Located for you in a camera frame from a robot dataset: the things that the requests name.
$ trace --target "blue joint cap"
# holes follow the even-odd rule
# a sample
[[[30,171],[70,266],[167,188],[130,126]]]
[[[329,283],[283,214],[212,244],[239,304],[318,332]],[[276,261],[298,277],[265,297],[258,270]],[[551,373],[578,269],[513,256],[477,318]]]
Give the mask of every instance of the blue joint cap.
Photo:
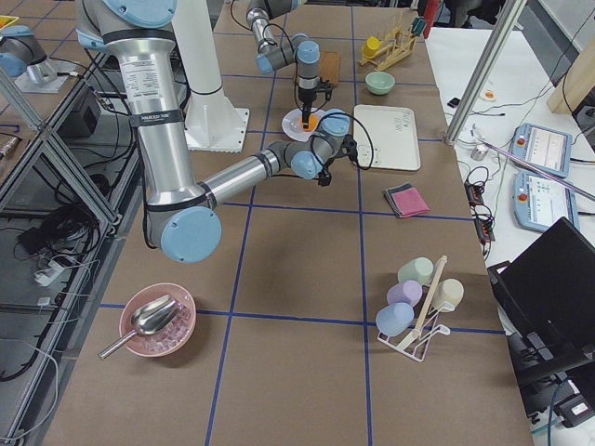
[[[208,207],[194,206],[179,211],[165,224],[161,249],[181,263],[196,263],[209,257],[221,240],[221,222]]]
[[[313,179],[323,170],[323,165],[311,151],[299,151],[291,160],[291,169],[304,179]]]
[[[267,59],[267,57],[263,54],[259,54],[257,56],[257,65],[258,69],[262,74],[269,74],[270,72],[272,72],[272,65]]]
[[[119,18],[140,28],[161,28],[173,18],[177,0],[103,0]]]
[[[76,30],[76,33],[78,34],[78,43],[81,44],[83,48],[94,49],[95,51],[105,51],[105,44],[100,37],[83,33],[80,30]]]
[[[4,28],[1,32],[6,37],[25,37],[27,35],[33,35],[31,28],[25,25],[14,25]]]
[[[343,113],[340,109],[330,109],[324,116],[331,113]],[[344,137],[350,130],[351,119],[345,114],[335,114],[328,118],[322,119],[320,122],[321,128],[333,137]]]
[[[297,58],[303,63],[312,65],[320,60],[320,48],[316,42],[307,40],[297,47]]]
[[[10,77],[19,77],[27,70],[27,64],[10,53],[0,53],[0,67]]]

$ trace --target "scoop handle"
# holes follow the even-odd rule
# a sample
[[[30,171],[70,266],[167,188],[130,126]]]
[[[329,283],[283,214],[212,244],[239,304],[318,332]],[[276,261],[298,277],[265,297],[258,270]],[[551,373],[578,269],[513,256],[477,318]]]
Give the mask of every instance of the scoop handle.
[[[136,330],[130,330],[128,333],[126,333],[120,339],[115,341],[113,344],[111,344],[105,350],[101,351],[99,354],[99,358],[102,360],[105,360],[108,356],[110,356],[112,353],[114,353],[115,350],[117,350],[118,348],[123,346],[126,342],[128,342],[130,339],[132,339],[136,335],[137,335]]]

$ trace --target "white drying rack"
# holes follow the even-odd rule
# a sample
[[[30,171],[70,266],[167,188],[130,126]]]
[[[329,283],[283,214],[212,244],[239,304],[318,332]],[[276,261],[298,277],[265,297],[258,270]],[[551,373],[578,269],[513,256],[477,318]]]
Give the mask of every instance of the white drying rack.
[[[430,310],[431,300],[434,297],[438,283],[443,274],[444,265],[446,265],[446,256],[440,257],[434,265],[434,277],[431,281],[430,289],[426,294],[417,322],[414,328],[409,330],[403,339],[394,343],[391,341],[390,336],[383,333],[378,333],[377,340],[385,346],[389,346],[393,350],[404,354],[407,358],[410,358],[416,362],[422,362],[426,359],[426,353],[430,346],[430,340],[437,334],[449,335],[450,328],[438,323],[438,316],[441,312],[454,311],[455,306],[449,302],[442,303],[438,308]]]

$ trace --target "pink bowl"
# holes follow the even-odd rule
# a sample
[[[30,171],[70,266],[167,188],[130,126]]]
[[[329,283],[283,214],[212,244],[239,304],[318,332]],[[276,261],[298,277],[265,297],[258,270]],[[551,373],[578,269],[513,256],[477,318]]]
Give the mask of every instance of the pink bowl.
[[[196,304],[191,294],[175,283],[156,283],[139,291],[128,301],[120,316],[120,336],[132,330],[132,313],[162,295],[171,295],[178,302],[180,312],[161,332],[130,339],[126,348],[136,355],[148,358],[168,355],[181,348],[192,335],[196,324]]]

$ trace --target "cup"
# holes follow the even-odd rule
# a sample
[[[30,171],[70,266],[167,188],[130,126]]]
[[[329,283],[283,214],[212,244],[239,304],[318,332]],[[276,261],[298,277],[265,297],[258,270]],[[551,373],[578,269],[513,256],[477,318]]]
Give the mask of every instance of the cup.
[[[431,281],[434,272],[434,264],[425,257],[414,258],[403,265],[397,272],[399,282],[416,281],[427,285]]]
[[[453,311],[463,299],[465,289],[463,284],[457,279],[446,279],[438,283],[434,297],[431,299],[431,305],[441,312]]]
[[[396,336],[409,326],[413,318],[413,307],[404,302],[397,302],[378,312],[376,325],[382,334]]]
[[[419,302],[419,299],[421,299],[422,294],[423,289],[418,281],[405,281],[397,283],[389,289],[387,292],[387,302],[389,305],[404,302],[414,307]]]

